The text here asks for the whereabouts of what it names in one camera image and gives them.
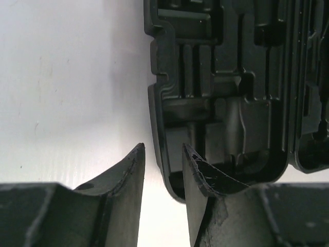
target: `black plastic case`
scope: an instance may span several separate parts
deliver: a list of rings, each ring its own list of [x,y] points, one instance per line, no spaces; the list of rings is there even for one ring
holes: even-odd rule
[[[329,1],[144,0],[157,164],[184,201],[182,144],[247,184],[329,165]]]

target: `open tool case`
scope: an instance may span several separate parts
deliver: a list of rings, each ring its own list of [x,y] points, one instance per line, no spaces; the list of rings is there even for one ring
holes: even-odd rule
[[[157,164],[184,201],[182,144],[245,184],[329,166],[329,1],[144,0]]]

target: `white surface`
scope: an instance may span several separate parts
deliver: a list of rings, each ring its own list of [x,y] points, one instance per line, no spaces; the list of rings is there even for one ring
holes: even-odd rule
[[[139,246],[189,246],[155,165],[143,0],[0,1],[0,182],[71,188],[147,147]],[[289,169],[283,181],[328,181]]]

